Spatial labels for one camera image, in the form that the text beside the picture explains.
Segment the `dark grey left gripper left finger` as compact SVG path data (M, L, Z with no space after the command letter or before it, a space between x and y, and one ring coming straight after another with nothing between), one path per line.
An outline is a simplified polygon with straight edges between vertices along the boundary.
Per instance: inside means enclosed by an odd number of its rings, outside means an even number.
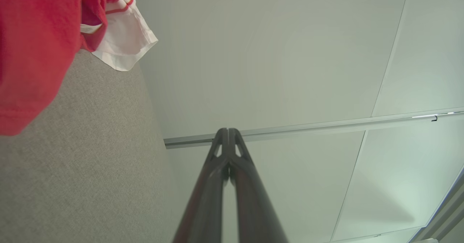
M219 129L188 201L173 243L221 243L223 188L229 179L228 130Z

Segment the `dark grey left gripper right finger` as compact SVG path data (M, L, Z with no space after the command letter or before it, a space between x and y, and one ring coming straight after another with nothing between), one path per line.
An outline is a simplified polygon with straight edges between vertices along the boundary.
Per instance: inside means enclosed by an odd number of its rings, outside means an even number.
M239 243L288 243L255 164L237 129L229 129L230 174L236 190Z

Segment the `red shorts with white stripe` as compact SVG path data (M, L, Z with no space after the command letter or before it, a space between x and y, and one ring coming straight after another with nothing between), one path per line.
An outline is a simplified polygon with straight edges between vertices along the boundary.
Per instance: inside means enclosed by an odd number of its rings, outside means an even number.
M0 0L0 135L55 98L80 48L81 0Z

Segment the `grey metal partition post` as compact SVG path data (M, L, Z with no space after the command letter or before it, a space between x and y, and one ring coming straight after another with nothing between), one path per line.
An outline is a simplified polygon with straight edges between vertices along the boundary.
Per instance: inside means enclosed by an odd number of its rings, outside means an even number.
M408 243L464 243L464 169L428 225Z
M240 130L244 141L265 141L302 135L336 134L390 129L437 121L464 120L464 107L375 116L350 120L308 123L264 129Z

